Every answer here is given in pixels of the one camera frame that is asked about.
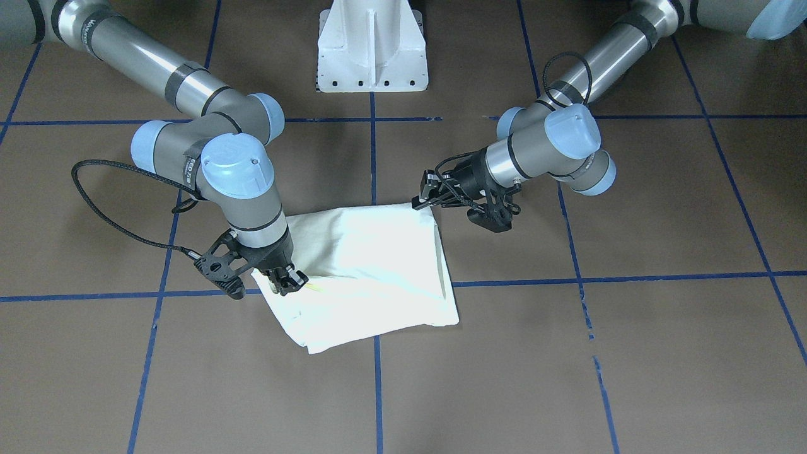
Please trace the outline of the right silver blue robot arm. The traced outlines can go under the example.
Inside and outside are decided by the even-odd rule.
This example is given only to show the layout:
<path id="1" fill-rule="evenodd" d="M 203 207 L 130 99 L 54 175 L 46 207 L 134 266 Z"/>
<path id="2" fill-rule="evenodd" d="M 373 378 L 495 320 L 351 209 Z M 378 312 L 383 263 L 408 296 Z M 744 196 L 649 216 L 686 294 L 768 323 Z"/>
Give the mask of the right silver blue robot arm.
<path id="1" fill-rule="evenodd" d="M 243 95 L 202 64 L 167 48 L 107 1 L 3 1 L 2 47 L 60 42 L 119 70 L 161 96 L 187 123 L 151 120 L 131 141 L 141 173 L 186 192 L 175 213 L 200 201 L 216 204 L 228 229 L 204 253 L 175 245 L 208 281 L 236 300 L 246 271 L 271 291 L 299 291 L 308 276 L 293 264 L 293 239 L 265 147 L 279 137 L 285 116 L 270 95 Z"/>

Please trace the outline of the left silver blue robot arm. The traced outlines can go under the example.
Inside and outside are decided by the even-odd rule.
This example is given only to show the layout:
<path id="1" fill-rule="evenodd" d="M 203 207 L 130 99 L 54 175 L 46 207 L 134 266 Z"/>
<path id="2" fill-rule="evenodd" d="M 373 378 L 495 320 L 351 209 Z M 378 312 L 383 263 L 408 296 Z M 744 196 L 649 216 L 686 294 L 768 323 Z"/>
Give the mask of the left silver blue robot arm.
<path id="1" fill-rule="evenodd" d="M 633 1 L 628 12 L 529 107 L 501 115 L 497 139 L 473 153 L 453 157 L 456 166 L 426 170 L 415 210 L 466 207 L 473 221 L 501 229 L 521 212 L 513 196 L 522 184 L 550 175 L 579 194 L 605 192 L 616 164 L 602 147 L 589 104 L 600 98 L 661 38 L 690 24 L 778 40 L 805 20 L 804 1 Z"/>

